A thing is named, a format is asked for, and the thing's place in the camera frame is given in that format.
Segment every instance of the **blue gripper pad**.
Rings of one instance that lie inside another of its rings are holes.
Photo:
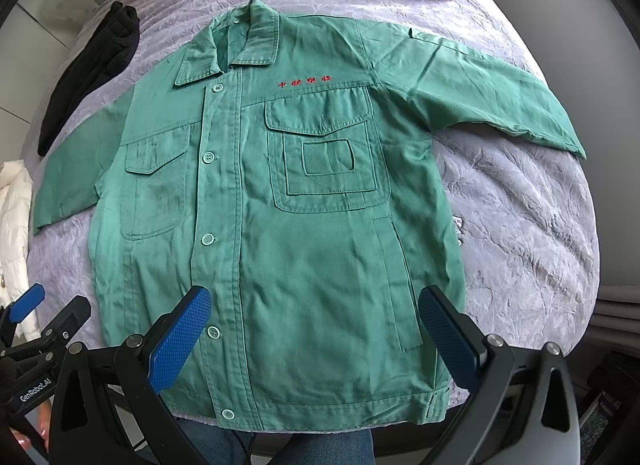
[[[199,288],[149,358],[149,382],[156,393],[174,385],[211,315],[209,290]]]
[[[436,297],[436,291],[422,289],[418,298],[418,315],[456,385],[474,393],[479,386],[478,357],[454,320],[453,316],[460,314],[450,302],[449,308],[442,304],[441,301],[449,300],[441,291],[437,292],[440,299]]]
[[[44,300],[44,288],[36,283],[11,304],[9,321],[18,324],[27,318],[36,306]]]

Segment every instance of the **chest pocket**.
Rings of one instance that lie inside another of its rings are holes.
[[[336,212],[388,200],[388,172],[366,87],[269,101],[265,121],[279,209]]]
[[[171,230],[184,215],[190,125],[127,146],[121,225],[128,239]]]

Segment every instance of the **blue jeans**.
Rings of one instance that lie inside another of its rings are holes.
[[[210,465],[244,465],[244,450],[229,429],[179,419],[178,424]],[[236,431],[248,447],[251,433]],[[138,455],[157,463],[149,447]],[[371,431],[294,434],[270,465],[374,465]]]

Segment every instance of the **person's hand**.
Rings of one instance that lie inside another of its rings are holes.
[[[38,431],[38,433],[40,433],[40,436],[44,439],[44,445],[47,448],[47,450],[49,450],[50,424],[51,424],[51,403],[49,400],[45,400],[38,406],[38,421],[36,423],[36,430]],[[23,434],[20,434],[17,431],[14,431],[13,429],[12,429],[12,432],[14,433],[16,440],[18,440],[20,447],[22,447],[25,450],[31,447],[31,442],[29,438],[27,438]]]

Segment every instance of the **silver bolt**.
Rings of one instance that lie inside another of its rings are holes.
[[[546,350],[552,355],[559,355],[561,352],[560,347],[555,342],[547,342]]]
[[[127,338],[127,346],[137,348],[142,344],[142,335],[131,335]]]
[[[490,333],[486,336],[486,340],[489,344],[491,344],[491,346],[494,346],[496,348],[504,346],[504,339],[498,334]]]
[[[82,351],[81,342],[74,342],[73,344],[71,344],[71,346],[69,346],[69,353],[71,353],[72,355],[77,355],[81,351]]]

